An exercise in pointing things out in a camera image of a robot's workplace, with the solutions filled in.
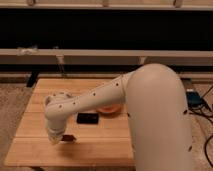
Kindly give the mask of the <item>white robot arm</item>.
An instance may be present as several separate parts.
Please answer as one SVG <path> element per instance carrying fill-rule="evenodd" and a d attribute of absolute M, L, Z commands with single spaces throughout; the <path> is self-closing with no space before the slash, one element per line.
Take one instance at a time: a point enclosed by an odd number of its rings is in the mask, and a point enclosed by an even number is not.
<path fill-rule="evenodd" d="M 194 171 L 185 88 L 162 64 L 144 65 L 80 96 L 47 97 L 48 137 L 61 140 L 72 114 L 119 103 L 127 106 L 136 171 Z"/>

